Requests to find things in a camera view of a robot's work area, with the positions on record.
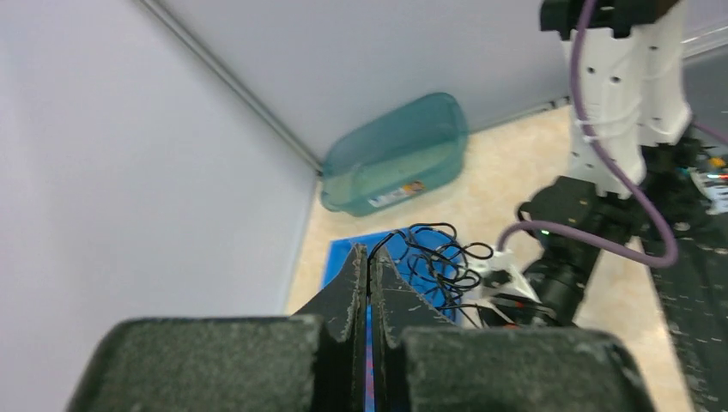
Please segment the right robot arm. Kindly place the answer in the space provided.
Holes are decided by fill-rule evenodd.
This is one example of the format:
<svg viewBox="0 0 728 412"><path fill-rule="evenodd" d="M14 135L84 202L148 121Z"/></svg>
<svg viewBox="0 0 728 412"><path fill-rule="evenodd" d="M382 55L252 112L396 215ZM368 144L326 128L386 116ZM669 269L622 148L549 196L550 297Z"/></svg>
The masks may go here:
<svg viewBox="0 0 728 412"><path fill-rule="evenodd" d="M558 34L569 64L567 174L540 190L519 229L542 256L525 269L536 297L519 325L573 322L600 255L653 269L679 249L665 206L698 143L683 86L683 1L545 1L540 28Z"/></svg>

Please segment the blue three-compartment bin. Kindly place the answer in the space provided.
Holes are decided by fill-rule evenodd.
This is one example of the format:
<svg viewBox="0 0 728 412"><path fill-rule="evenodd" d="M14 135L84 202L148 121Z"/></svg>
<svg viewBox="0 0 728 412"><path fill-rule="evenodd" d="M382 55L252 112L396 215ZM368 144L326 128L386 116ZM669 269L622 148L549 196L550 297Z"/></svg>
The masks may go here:
<svg viewBox="0 0 728 412"><path fill-rule="evenodd" d="M345 276L362 287L363 296L355 299L354 383L355 409L375 411L376 360L374 330L379 322L373 319L372 298L367 294L374 284L377 264L384 268L381 286L391 307L403 315L391 318L392 335L408 325L454 325L457 316L447 306L452 294L441 292L435 279L428 273L428 256L442 246L447 250L458 243L447 233L440 233L425 224L334 240L330 244L328 260L320 291L341 293L345 284L338 280Z"/></svg>

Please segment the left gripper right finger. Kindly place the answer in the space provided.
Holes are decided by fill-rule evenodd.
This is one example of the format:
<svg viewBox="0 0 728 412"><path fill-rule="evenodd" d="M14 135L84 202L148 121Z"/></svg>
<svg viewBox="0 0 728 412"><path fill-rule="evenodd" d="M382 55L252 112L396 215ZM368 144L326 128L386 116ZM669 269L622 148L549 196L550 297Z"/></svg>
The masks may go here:
<svg viewBox="0 0 728 412"><path fill-rule="evenodd" d="M634 358L615 336L578 328L415 324L370 286L378 411L651 411Z"/></svg>

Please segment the teal transparent plastic lid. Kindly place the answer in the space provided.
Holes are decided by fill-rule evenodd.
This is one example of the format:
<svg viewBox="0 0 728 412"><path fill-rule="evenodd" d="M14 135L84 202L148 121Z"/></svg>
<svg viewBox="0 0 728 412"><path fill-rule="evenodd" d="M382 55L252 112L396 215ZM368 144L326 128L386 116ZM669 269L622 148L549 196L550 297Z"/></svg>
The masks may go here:
<svg viewBox="0 0 728 412"><path fill-rule="evenodd" d="M320 202L331 212L360 217L447 185L464 168L469 132L452 95L413 100L332 146Z"/></svg>

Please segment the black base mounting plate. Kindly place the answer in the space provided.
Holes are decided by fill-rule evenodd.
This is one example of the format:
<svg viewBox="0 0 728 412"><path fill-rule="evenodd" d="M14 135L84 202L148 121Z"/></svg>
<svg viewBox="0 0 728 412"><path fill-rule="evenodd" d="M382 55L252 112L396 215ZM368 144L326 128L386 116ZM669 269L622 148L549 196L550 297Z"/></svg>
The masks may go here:
<svg viewBox="0 0 728 412"><path fill-rule="evenodd" d="M647 195L671 225L677 261L651 278L696 411L727 409L727 215L703 193L708 148L690 138Z"/></svg>

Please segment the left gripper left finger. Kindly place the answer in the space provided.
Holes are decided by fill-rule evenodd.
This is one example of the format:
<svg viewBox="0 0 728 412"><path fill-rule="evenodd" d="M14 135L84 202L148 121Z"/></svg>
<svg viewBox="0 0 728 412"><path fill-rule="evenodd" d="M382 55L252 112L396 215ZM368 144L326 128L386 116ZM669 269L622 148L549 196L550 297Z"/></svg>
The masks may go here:
<svg viewBox="0 0 728 412"><path fill-rule="evenodd" d="M367 248L284 317L133 318L100 341L70 411L362 411Z"/></svg>

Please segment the aluminium corner post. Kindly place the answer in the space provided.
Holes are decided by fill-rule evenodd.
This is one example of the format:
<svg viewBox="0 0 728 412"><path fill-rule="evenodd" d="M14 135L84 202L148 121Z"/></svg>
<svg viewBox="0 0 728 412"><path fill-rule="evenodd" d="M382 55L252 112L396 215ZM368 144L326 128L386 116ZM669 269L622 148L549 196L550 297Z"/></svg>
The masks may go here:
<svg viewBox="0 0 728 412"><path fill-rule="evenodd" d="M322 162L302 140L271 109L213 53L202 40L164 4L163 1L141 0L137 3L161 23L187 50L216 76L245 106L250 108L272 131L286 143L317 176L323 172Z"/></svg>

